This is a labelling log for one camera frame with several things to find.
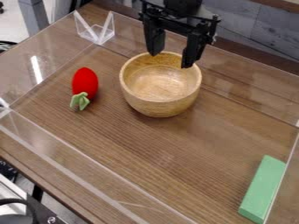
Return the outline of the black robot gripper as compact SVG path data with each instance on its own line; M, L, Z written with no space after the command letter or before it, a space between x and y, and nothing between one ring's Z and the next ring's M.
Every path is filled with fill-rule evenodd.
M182 53L182 68L193 67L201 59L207 43L217 40L221 16L209 11L203 0L141 0L141 21L149 53L155 56L165 50L166 30L187 36Z

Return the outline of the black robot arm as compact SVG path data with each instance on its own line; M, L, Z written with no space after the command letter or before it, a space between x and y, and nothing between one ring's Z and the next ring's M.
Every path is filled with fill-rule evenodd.
M182 50L182 68L193 67L202 58L206 45L217 41L221 16L205 9L203 0L141 0L147 51L157 56L165 50L166 32L187 38Z

